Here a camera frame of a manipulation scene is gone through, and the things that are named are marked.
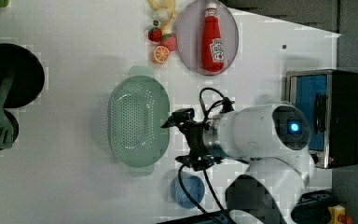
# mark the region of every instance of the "white cap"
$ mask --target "white cap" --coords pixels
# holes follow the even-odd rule
[[[217,8],[217,4],[216,3],[208,3],[206,8]]]

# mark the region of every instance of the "green colander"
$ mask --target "green colander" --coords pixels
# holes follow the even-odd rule
[[[130,77],[115,88],[109,102],[110,146],[130,171],[142,175],[153,172],[153,164],[170,141],[168,129],[160,128],[170,115],[170,101],[153,75],[150,68],[132,67]]]

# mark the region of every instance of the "blue cup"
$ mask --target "blue cup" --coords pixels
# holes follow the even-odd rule
[[[198,176],[190,175],[188,173],[182,173],[182,181],[190,196],[197,203],[200,203],[205,194],[205,186],[203,181]],[[191,209],[196,206],[185,195],[185,192],[180,186],[178,177],[176,177],[171,183],[171,196],[176,203],[186,209]]]

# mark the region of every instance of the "pink plate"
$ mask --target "pink plate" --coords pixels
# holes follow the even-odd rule
[[[201,43],[205,23],[205,10],[208,2],[217,4],[220,33],[225,49],[225,66],[217,73],[228,69],[237,55],[239,38],[238,27],[228,8],[216,0],[196,0],[182,13],[177,25],[177,42],[179,54],[185,65],[193,72],[202,75],[217,75],[206,71],[202,67]]]

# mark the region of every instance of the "blue light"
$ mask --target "blue light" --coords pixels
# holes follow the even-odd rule
[[[292,129],[293,132],[298,132],[298,130],[300,129],[300,127],[296,123],[290,125],[290,128]]]

